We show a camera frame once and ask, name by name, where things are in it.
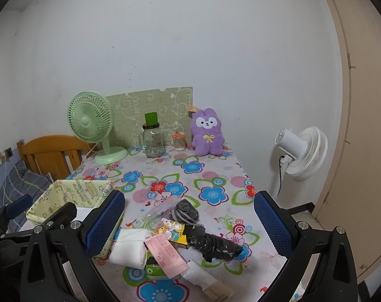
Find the green cardboard panel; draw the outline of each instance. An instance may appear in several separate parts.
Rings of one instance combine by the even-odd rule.
[[[139,146],[139,134],[145,123],[144,115],[148,112],[158,113],[164,145],[172,145],[171,135],[175,131],[185,133],[186,143],[191,143],[191,117],[187,108],[193,105],[192,87],[123,93],[107,96],[107,99],[113,110],[113,128],[109,135],[111,146]]]

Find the gray cloth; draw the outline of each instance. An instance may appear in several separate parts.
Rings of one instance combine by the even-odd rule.
[[[50,185],[46,176],[33,173],[27,169],[24,161],[19,160],[7,175],[0,189],[0,207],[14,202],[25,194],[32,196],[34,203]],[[19,231],[26,220],[25,213],[10,220],[10,233]]]
[[[192,225],[199,219],[199,211],[187,199],[183,199],[172,208],[170,219],[178,223]]]

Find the pink receipt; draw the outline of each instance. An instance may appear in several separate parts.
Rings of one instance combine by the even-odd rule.
[[[145,243],[169,279],[189,268],[184,259],[163,234],[149,237]]]

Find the chair backrest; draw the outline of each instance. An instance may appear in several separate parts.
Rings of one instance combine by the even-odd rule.
[[[26,144],[17,142],[17,148],[28,168],[43,175],[50,173],[54,180],[65,179],[70,174],[65,152],[76,170],[82,161],[80,151],[85,154],[90,151],[87,143],[66,135],[42,136]]]

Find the yellow bow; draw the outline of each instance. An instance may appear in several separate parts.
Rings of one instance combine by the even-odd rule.
[[[213,134],[212,135],[203,135],[203,138],[207,139],[206,143],[209,143],[209,142],[213,143],[213,141],[211,139],[214,138],[214,135]]]

